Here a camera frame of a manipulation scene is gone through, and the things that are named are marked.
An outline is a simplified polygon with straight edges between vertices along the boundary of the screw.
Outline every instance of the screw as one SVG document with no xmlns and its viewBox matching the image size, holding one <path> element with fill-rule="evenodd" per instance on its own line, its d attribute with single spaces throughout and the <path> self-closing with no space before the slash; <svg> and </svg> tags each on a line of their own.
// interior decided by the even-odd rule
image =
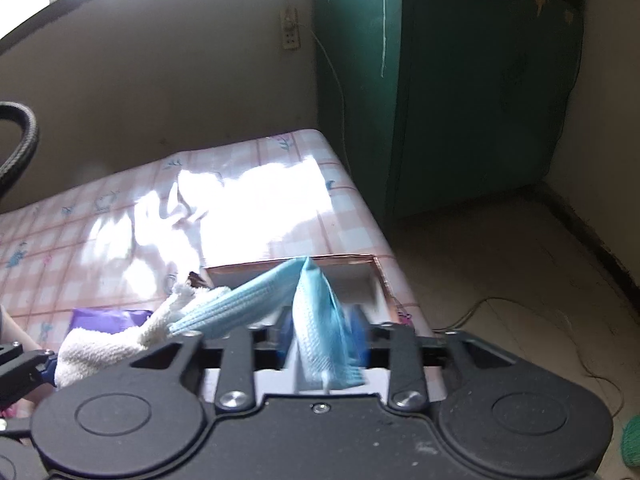
<svg viewBox="0 0 640 480">
<path fill-rule="evenodd" d="M 314 404 L 311 409 L 314 410 L 314 413 L 322 415 L 323 413 L 327 413 L 331 409 L 331 406 L 324 402 L 319 402 L 318 404 Z"/>
<path fill-rule="evenodd" d="M 395 394 L 392 398 L 392 402 L 396 405 L 396 408 L 410 412 L 422 405 L 424 402 L 424 396 L 415 390 L 408 390 L 406 392 L 399 392 L 398 394 Z"/>
<path fill-rule="evenodd" d="M 246 393 L 231 390 L 220 397 L 220 404 L 229 410 L 239 410 L 248 400 L 249 397 Z"/>
</svg>

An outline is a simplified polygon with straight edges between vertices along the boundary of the floor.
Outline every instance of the floor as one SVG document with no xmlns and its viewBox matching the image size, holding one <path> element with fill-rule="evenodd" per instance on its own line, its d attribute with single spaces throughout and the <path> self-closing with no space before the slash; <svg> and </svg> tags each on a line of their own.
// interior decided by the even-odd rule
<svg viewBox="0 0 640 480">
<path fill-rule="evenodd" d="M 519 196 L 473 203 L 406 219 L 388 238 L 430 326 L 454 322 L 487 296 L 515 300 L 526 307 L 487 301 L 465 329 L 587 387 L 615 409 L 616 390 L 585 376 L 558 310 L 564 312 L 588 365 L 624 392 L 598 473 L 640 479 L 620 458 L 622 428 L 640 414 L 640 318 L 544 205 Z"/>
</svg>

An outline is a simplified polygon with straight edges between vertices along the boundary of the electrical socket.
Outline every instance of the electrical socket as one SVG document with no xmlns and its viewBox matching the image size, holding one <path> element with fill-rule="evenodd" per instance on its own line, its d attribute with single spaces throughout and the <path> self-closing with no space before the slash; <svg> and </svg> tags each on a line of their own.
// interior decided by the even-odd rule
<svg viewBox="0 0 640 480">
<path fill-rule="evenodd" d="M 295 50 L 300 48 L 298 10 L 295 7 L 287 7 L 280 11 L 280 30 L 282 31 L 283 49 Z"/>
</svg>

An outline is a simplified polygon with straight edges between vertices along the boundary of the checkered tablecloth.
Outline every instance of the checkered tablecloth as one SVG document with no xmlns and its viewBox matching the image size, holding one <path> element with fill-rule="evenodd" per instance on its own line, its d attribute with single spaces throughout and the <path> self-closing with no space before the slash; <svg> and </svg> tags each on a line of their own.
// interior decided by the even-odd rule
<svg viewBox="0 0 640 480">
<path fill-rule="evenodd" d="M 300 130 L 181 152 L 0 216 L 0 302 L 57 350 L 77 307 L 154 310 L 190 270 L 375 254 L 427 331 L 369 209 L 324 137 Z"/>
</svg>

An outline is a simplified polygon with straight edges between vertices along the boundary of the green cabinet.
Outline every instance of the green cabinet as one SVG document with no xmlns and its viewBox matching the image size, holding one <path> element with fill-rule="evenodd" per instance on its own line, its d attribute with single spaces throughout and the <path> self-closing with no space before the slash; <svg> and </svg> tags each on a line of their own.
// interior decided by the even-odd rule
<svg viewBox="0 0 640 480">
<path fill-rule="evenodd" d="M 582 38 L 580 0 L 315 0 L 346 103 L 353 178 L 378 221 L 538 181 Z M 318 51 L 319 123 L 340 101 Z"/>
</svg>

